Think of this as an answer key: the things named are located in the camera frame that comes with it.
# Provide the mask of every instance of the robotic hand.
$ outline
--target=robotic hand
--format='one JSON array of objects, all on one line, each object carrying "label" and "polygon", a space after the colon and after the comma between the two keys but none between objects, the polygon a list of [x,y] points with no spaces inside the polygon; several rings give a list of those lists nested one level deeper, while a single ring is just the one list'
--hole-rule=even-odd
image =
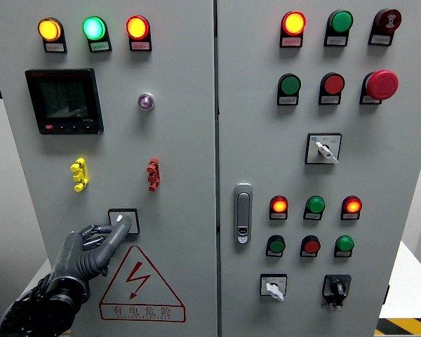
[{"label": "robotic hand", "polygon": [[90,297],[89,280],[107,275],[107,265],[131,225],[129,216],[119,216],[116,226],[90,225],[70,233],[53,271],[5,312],[0,337],[52,337],[70,329],[81,304]]}]

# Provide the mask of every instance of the high voltage warning sign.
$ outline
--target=high voltage warning sign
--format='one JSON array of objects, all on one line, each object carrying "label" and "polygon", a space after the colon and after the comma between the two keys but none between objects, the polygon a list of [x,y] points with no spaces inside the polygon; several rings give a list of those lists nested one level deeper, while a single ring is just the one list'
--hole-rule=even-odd
[{"label": "high voltage warning sign", "polygon": [[139,246],[131,246],[100,301],[101,318],[185,322],[185,306]]}]

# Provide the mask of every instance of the red terminal connector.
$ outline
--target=red terminal connector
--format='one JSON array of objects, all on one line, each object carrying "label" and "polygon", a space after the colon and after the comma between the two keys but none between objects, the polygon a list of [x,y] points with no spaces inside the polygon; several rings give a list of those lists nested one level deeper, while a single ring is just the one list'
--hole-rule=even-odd
[{"label": "red terminal connector", "polygon": [[148,172],[148,183],[150,183],[148,190],[150,192],[154,192],[155,190],[157,190],[157,188],[161,184],[161,175],[159,173],[159,162],[156,158],[152,158],[152,160],[149,161],[147,172]]}]

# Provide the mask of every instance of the green push button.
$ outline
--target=green push button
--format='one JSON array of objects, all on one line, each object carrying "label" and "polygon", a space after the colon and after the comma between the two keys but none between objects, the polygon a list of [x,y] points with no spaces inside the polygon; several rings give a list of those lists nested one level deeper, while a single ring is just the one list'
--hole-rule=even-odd
[{"label": "green push button", "polygon": [[318,196],[309,198],[306,203],[306,207],[312,213],[321,213],[325,206],[323,198]]},{"label": "green push button", "polygon": [[330,27],[337,33],[344,33],[352,27],[352,14],[348,11],[336,11],[332,13]]},{"label": "green push button", "polygon": [[287,76],[282,80],[281,89],[287,95],[293,95],[300,90],[301,82],[300,80],[293,75]]},{"label": "green push button", "polygon": [[351,251],[354,248],[354,240],[349,235],[339,237],[335,243],[341,251]]},{"label": "green push button", "polygon": [[281,253],[286,248],[286,245],[282,241],[273,241],[269,245],[269,250],[273,253]]}]

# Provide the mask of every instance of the orange indicator light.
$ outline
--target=orange indicator light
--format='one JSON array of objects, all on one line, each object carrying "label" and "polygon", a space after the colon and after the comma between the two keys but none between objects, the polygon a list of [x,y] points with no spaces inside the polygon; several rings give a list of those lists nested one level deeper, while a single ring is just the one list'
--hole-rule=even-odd
[{"label": "orange indicator light", "polygon": [[306,17],[301,12],[288,12],[282,21],[282,27],[289,35],[299,35],[306,27]]},{"label": "orange indicator light", "polygon": [[273,209],[278,213],[284,212],[287,209],[287,203],[284,200],[276,201],[273,204]]},{"label": "orange indicator light", "polygon": [[59,22],[53,18],[42,19],[37,28],[42,39],[49,42],[58,40],[62,33]]},{"label": "orange indicator light", "polygon": [[149,23],[143,16],[133,16],[126,22],[126,31],[134,40],[144,39],[149,33]]},{"label": "orange indicator light", "polygon": [[348,213],[358,213],[362,209],[362,203],[359,198],[350,197],[345,201],[344,207]]}]

